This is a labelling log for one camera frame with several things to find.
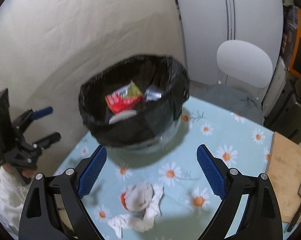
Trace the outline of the white left sleeve forearm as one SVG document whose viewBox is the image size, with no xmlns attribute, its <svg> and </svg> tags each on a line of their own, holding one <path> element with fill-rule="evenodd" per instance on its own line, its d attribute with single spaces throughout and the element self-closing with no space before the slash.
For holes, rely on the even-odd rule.
<svg viewBox="0 0 301 240">
<path fill-rule="evenodd" d="M 0 168 L 0 222 L 13 239 L 18 239 L 20 217 L 30 185 L 22 186 L 12 174 Z"/>
</svg>

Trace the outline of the person's left hand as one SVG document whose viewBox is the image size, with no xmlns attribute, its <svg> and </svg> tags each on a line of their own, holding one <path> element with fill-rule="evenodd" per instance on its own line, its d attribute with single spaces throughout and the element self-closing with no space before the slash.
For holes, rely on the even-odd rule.
<svg viewBox="0 0 301 240">
<path fill-rule="evenodd" d="M 12 170 L 12 167 L 8 164 L 5 163 L 2 165 L 2 168 L 7 172 L 10 173 L 12 175 L 14 175 L 14 171 Z M 35 170 L 31 170 L 31 169 L 26 169 L 26 170 L 22 170 L 22 175 L 26 178 L 31 178 L 34 176 Z"/>
</svg>

